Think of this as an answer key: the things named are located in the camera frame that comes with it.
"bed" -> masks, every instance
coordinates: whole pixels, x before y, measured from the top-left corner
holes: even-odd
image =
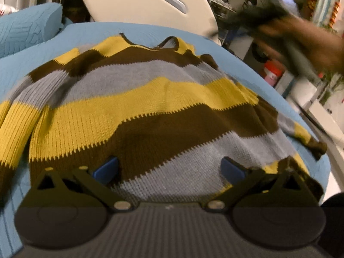
[[[83,1],[95,21],[160,25],[201,36],[217,30],[207,0]],[[213,40],[219,44],[217,36]]]
[[[68,25],[51,40],[0,59],[0,102],[4,100],[6,93],[16,82],[34,68],[74,47],[85,44],[97,44],[108,36],[116,35],[120,32],[123,32],[132,42],[148,47],[156,46],[167,36],[181,37],[195,46],[197,54],[211,54],[219,67],[226,73],[235,77],[242,84],[269,101],[281,113],[299,122],[310,131],[301,117],[292,110],[288,103],[272,87],[241,60],[221,48],[215,42],[189,32],[154,25],[115,22]],[[312,154],[299,142],[292,138],[290,138],[290,141],[304,160],[311,176],[318,180],[325,190],[331,170],[328,156],[324,155],[316,162]],[[29,170],[26,159],[27,157],[23,155],[8,194],[8,200],[0,210],[1,258],[11,257],[22,246],[14,227],[13,217],[23,197],[30,189]]]

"striped sweater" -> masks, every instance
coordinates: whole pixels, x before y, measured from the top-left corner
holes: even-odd
[[[31,181],[120,161],[112,188],[130,201],[208,201],[230,188],[222,157],[278,173],[293,166],[312,192],[286,135],[319,159],[326,145],[176,37],[155,48],[123,34],[36,68],[0,105],[0,193],[29,141]]]

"human hand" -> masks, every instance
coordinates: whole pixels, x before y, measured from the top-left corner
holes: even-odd
[[[334,70],[344,74],[344,41],[313,23],[299,17],[289,16],[273,20],[259,27],[262,33],[271,37],[290,35],[301,45],[302,52],[318,71]],[[283,55],[260,39],[255,42],[270,58],[283,62]]]

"metal screw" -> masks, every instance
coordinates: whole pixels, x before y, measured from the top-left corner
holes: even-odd
[[[114,204],[114,208],[117,210],[129,210],[131,208],[131,203],[128,201],[117,201]]]
[[[213,209],[213,210],[220,210],[220,209],[224,209],[225,207],[226,207],[225,203],[219,200],[210,201],[208,203],[208,208]]]

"blue pillow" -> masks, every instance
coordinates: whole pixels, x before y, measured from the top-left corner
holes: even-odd
[[[0,18],[0,58],[52,39],[61,27],[62,6],[47,3]]]

